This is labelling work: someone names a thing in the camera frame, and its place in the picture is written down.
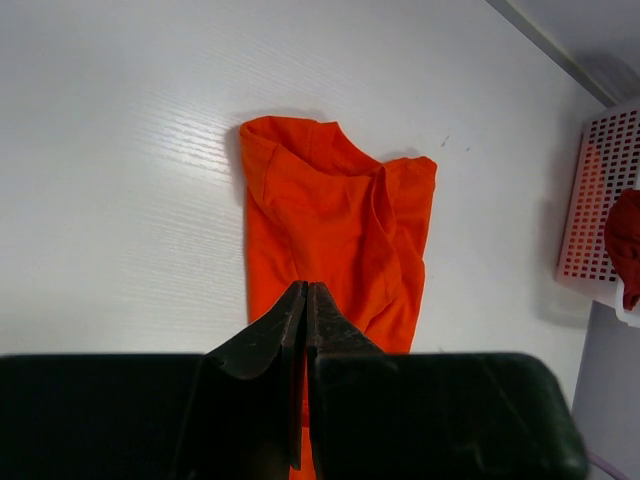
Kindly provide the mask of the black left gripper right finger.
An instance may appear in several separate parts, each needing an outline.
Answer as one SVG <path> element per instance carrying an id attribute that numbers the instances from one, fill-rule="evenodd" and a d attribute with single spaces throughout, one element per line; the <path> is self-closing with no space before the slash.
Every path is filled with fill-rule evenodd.
<path id="1" fill-rule="evenodd" d="M 307 293 L 310 439 L 320 479 L 583 479 L 555 375 L 515 352 L 387 354 L 328 288 Z"/>

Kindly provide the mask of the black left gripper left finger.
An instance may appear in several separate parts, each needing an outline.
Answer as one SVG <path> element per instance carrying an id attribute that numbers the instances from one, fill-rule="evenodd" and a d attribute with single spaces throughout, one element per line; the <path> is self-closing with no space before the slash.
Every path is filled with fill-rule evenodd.
<path id="1" fill-rule="evenodd" d="M 5 479 L 285 479 L 301 456 L 301 320 L 291 284 L 207 354 L 1 360 Z"/>

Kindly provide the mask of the orange t shirt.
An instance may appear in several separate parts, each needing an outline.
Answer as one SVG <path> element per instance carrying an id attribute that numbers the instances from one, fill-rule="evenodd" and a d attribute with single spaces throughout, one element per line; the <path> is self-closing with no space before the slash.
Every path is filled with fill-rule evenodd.
<path id="1" fill-rule="evenodd" d="M 335 122 L 264 116 L 239 129 L 248 313 L 297 280 L 324 283 L 383 351 L 410 350 L 425 284 L 436 186 L 425 156 L 379 162 Z"/>

